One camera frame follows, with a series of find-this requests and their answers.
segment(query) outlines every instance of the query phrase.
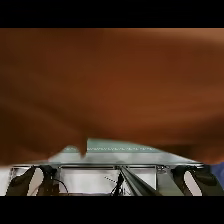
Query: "orange-brown fabric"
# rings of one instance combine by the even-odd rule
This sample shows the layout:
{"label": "orange-brown fabric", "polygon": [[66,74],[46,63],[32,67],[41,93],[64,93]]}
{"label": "orange-brown fabric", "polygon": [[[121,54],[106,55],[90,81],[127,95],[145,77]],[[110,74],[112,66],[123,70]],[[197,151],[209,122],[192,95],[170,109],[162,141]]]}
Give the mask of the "orange-brown fabric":
{"label": "orange-brown fabric", "polygon": [[0,163],[88,137],[224,160],[223,29],[0,29]]}

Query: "blue fabric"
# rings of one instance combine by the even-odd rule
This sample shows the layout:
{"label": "blue fabric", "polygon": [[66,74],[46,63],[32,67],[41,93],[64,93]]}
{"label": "blue fabric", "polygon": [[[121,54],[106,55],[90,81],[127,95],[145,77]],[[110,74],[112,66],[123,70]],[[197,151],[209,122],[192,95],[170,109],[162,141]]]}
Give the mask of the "blue fabric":
{"label": "blue fabric", "polygon": [[211,172],[219,180],[219,183],[221,184],[222,188],[224,188],[224,162],[218,165],[212,165]]}

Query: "brown surface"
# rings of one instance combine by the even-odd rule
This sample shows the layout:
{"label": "brown surface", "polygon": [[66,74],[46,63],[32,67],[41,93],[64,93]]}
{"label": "brown surface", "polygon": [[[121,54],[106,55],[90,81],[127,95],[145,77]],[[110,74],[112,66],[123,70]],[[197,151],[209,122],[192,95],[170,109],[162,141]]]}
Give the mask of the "brown surface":
{"label": "brown surface", "polygon": [[0,162],[86,138],[224,160],[223,29],[0,29]]}

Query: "metal bar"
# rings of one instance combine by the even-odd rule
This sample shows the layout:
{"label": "metal bar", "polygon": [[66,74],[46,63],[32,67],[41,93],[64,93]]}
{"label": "metal bar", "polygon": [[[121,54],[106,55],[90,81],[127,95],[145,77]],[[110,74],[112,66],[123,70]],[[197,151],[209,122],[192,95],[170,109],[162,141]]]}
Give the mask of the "metal bar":
{"label": "metal bar", "polygon": [[162,196],[158,191],[145,183],[141,178],[132,173],[126,167],[120,167],[121,174],[123,175],[132,195],[134,196]]}

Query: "brown cloth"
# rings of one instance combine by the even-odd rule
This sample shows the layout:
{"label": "brown cloth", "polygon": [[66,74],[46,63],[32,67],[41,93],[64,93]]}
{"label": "brown cloth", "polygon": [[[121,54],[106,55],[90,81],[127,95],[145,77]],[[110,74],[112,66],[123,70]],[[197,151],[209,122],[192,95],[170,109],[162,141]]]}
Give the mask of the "brown cloth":
{"label": "brown cloth", "polygon": [[0,29],[0,163],[86,139],[224,160],[223,29]]}

